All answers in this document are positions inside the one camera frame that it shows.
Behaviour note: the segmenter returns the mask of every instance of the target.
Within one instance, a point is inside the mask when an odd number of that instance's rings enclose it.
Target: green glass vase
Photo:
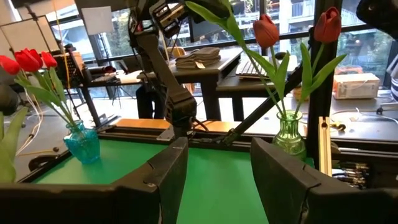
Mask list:
[[[286,111],[286,118],[281,113],[277,114],[280,121],[280,130],[272,140],[272,143],[281,147],[290,155],[305,161],[307,150],[305,149],[305,141],[299,133],[299,121],[303,117],[301,112],[294,116],[294,110]]]

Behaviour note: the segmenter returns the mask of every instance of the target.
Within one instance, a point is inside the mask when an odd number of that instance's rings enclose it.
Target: paper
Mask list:
[[[111,6],[82,8],[87,34],[113,32]]]

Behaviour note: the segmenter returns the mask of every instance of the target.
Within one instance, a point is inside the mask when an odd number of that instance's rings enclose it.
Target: cable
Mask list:
[[[52,7],[55,12],[55,20],[57,21],[58,31],[60,33],[61,47],[63,47],[62,31],[61,31],[60,21],[58,19],[57,7],[55,6],[55,0],[52,0]],[[67,82],[68,82],[67,87],[68,87],[68,89],[70,89],[70,81],[69,81],[70,77],[69,77],[67,53],[64,51],[64,49],[61,49],[61,52],[63,52],[63,60],[65,62],[65,68],[67,70]]]
[[[39,105],[39,103],[37,102],[36,98],[34,98],[34,101],[37,104],[37,107],[39,108],[40,113],[38,112],[33,100],[30,98],[30,96],[27,94],[27,91],[25,90],[25,94],[27,97],[27,101],[32,105],[33,109],[35,110],[35,112],[37,113],[37,116],[39,117],[39,123],[36,124],[33,129],[32,132],[29,134],[28,138],[26,139],[26,141],[23,143],[23,145],[19,148],[19,150],[16,152],[16,155],[20,154],[24,149],[26,149],[26,147],[31,144],[31,142],[36,138],[36,136],[38,135],[39,131],[40,131],[40,127],[42,125],[43,122],[43,111]]]
[[[332,121],[332,122],[335,122],[334,121],[334,119],[333,119],[333,117],[336,115],[336,114],[340,114],[340,113],[353,113],[353,112],[357,112],[359,115],[361,115],[361,116],[375,116],[375,117],[378,117],[378,118],[384,118],[384,119],[389,119],[389,120],[391,120],[391,121],[394,121],[394,122],[396,122],[397,124],[398,124],[398,120],[396,120],[396,119],[394,119],[394,118],[390,118],[390,117],[387,117],[387,116],[383,116],[383,115],[379,115],[379,114],[363,114],[362,112],[376,112],[375,110],[359,110],[359,108],[355,108],[355,110],[341,110],[341,111],[336,111],[336,112],[334,112],[334,113],[332,113],[331,115],[330,115],[330,120]]]

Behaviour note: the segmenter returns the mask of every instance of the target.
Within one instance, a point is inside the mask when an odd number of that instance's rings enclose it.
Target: stack of towels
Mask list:
[[[193,50],[190,54],[178,57],[175,60],[177,68],[198,69],[206,68],[221,60],[220,49],[217,47],[204,47]]]

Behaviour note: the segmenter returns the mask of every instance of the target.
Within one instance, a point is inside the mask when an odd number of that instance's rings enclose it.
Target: tag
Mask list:
[[[206,68],[201,62],[195,62],[195,64],[196,64],[197,67],[200,68],[200,69]]]

